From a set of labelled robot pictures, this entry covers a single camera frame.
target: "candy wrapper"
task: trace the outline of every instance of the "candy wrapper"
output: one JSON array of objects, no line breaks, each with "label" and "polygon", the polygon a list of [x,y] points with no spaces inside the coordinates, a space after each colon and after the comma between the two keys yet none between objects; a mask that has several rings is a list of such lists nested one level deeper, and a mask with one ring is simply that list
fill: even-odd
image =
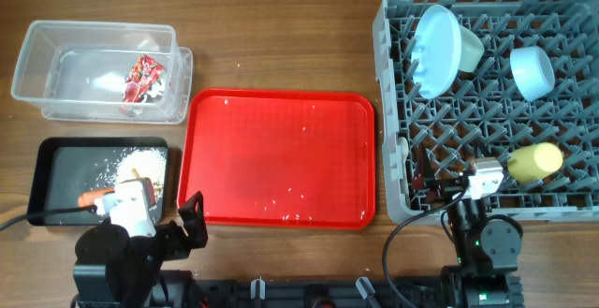
[{"label": "candy wrapper", "polygon": [[126,76],[123,102],[145,102],[148,95],[158,97],[164,92],[166,70],[148,55],[141,55]]}]

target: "black tray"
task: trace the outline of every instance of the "black tray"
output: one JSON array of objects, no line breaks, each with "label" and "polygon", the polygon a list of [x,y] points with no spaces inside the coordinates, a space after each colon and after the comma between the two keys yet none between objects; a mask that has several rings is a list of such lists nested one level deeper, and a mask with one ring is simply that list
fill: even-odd
[{"label": "black tray", "polygon": [[[36,172],[31,186],[27,214],[77,207],[79,195],[93,188],[106,187],[102,173],[116,169],[116,163],[127,151],[156,149],[166,157],[162,197],[150,209],[155,224],[164,215],[164,199],[168,190],[168,146],[161,138],[49,138],[39,145]],[[97,225],[104,218],[97,214],[53,214],[30,219],[34,226]]]}]

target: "orange sausage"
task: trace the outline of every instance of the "orange sausage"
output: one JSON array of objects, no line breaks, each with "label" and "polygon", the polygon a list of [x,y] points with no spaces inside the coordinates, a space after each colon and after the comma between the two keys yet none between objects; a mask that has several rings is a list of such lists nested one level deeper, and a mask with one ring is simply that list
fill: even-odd
[{"label": "orange sausage", "polygon": [[94,200],[102,198],[104,197],[104,195],[112,192],[114,192],[114,187],[106,187],[102,189],[83,192],[79,196],[79,199],[77,199],[77,203],[79,204],[79,207],[94,205]]}]

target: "white cup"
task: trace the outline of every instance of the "white cup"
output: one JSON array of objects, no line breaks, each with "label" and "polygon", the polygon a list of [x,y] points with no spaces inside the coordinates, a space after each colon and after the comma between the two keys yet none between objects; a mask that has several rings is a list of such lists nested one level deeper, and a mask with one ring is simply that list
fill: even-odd
[{"label": "white cup", "polygon": [[540,47],[513,50],[509,55],[509,65],[512,67],[514,81],[527,101],[535,101],[553,90],[553,66]]},{"label": "white cup", "polygon": [[471,30],[460,26],[461,56],[458,69],[465,72],[474,72],[483,57],[485,48],[482,41]]}]

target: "white granules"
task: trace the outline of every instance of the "white granules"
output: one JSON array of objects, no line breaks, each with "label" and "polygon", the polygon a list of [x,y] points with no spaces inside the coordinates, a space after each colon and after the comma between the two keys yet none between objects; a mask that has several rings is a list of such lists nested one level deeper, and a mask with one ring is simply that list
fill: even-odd
[{"label": "white granules", "polygon": [[152,181],[154,192],[158,198],[162,197],[162,189],[165,182],[165,169],[167,168],[167,159],[165,155],[156,149],[136,150],[125,156],[118,163],[116,179],[114,182],[122,183],[134,178],[135,170],[139,177],[149,178]]}]

